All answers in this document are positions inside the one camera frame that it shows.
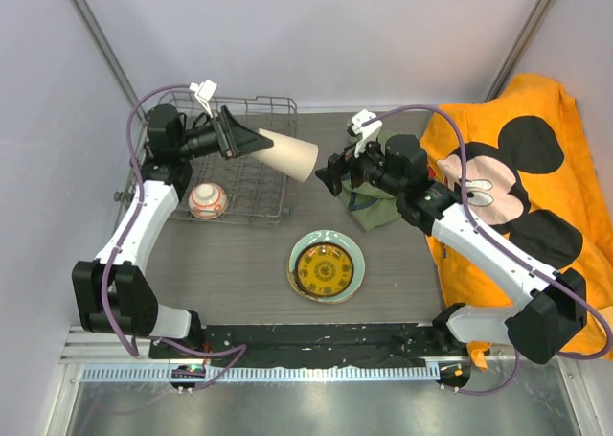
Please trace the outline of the beige tumbler cup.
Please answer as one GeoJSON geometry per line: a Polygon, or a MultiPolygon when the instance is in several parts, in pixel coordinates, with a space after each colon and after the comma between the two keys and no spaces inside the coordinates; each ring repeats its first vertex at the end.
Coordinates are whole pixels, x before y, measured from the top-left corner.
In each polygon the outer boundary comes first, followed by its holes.
{"type": "Polygon", "coordinates": [[[308,180],[317,162],[317,145],[267,129],[260,128],[258,133],[270,139],[273,146],[252,153],[253,158],[298,182],[308,180]]]}

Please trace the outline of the green flower plate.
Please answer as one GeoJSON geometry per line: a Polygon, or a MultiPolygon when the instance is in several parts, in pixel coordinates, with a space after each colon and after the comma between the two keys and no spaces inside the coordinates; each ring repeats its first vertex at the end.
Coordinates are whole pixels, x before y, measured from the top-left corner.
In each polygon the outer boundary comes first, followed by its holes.
{"type": "Polygon", "coordinates": [[[364,280],[366,273],[366,263],[364,255],[360,249],[360,247],[356,244],[354,240],[352,240],[347,235],[333,231],[328,229],[315,230],[300,238],[296,244],[293,246],[288,261],[286,264],[286,276],[289,273],[293,274],[294,265],[296,264],[296,260],[298,255],[307,247],[310,247],[314,243],[335,243],[339,246],[343,247],[350,255],[354,264],[354,274],[353,278],[362,277],[364,280]]]}

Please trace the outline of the yellow patterned small plate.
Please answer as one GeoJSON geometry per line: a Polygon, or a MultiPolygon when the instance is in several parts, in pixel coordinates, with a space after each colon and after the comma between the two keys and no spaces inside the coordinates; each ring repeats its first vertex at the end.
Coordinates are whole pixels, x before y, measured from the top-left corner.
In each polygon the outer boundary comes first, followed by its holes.
{"type": "Polygon", "coordinates": [[[350,285],[354,264],[349,253],[335,243],[314,243],[305,248],[293,269],[294,281],[303,293],[330,298],[343,293],[350,285]]]}

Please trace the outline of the cream bird plate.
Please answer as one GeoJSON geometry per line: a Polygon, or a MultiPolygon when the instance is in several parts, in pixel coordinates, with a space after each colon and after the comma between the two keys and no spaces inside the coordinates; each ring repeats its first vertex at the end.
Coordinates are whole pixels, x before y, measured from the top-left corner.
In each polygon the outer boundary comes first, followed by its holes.
{"type": "Polygon", "coordinates": [[[336,304],[340,304],[340,303],[344,303],[347,302],[348,300],[350,300],[355,293],[361,288],[362,286],[362,282],[363,282],[363,278],[354,278],[349,286],[342,291],[339,294],[330,296],[330,297],[322,297],[322,296],[315,296],[312,294],[307,293],[303,288],[301,288],[298,284],[298,280],[296,279],[296,277],[292,274],[289,273],[287,275],[287,280],[289,282],[290,287],[301,297],[315,302],[315,303],[319,303],[319,304],[324,304],[324,305],[336,305],[336,304]]]}

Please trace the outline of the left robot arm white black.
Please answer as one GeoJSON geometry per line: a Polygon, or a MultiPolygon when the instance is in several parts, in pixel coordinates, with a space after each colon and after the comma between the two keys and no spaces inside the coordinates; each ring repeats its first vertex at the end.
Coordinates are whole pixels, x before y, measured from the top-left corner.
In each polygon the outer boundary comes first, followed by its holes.
{"type": "Polygon", "coordinates": [[[91,333],[170,338],[182,357],[197,356],[204,335],[190,310],[158,302],[146,279],[148,258],[165,223],[188,190],[192,161],[211,154],[238,158],[270,149],[262,130],[242,125],[227,107],[201,113],[193,127],[171,104],[146,114],[147,155],[136,170],[137,188],[113,237],[92,261],[72,270],[81,326],[91,333]]]}

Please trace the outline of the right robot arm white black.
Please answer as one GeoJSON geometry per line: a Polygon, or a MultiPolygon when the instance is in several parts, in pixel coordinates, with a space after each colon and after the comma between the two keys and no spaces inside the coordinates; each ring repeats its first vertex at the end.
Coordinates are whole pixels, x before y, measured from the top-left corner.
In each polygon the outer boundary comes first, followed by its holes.
{"type": "Polygon", "coordinates": [[[470,342],[511,345],[526,359],[545,364],[587,324],[586,283],[576,270],[558,272],[469,215],[460,197],[428,172],[416,137],[398,135],[384,146],[357,143],[328,159],[316,176],[332,195],[348,177],[391,195],[401,217],[425,235],[459,252],[511,300],[508,307],[453,305],[432,334],[446,355],[470,342]]]}

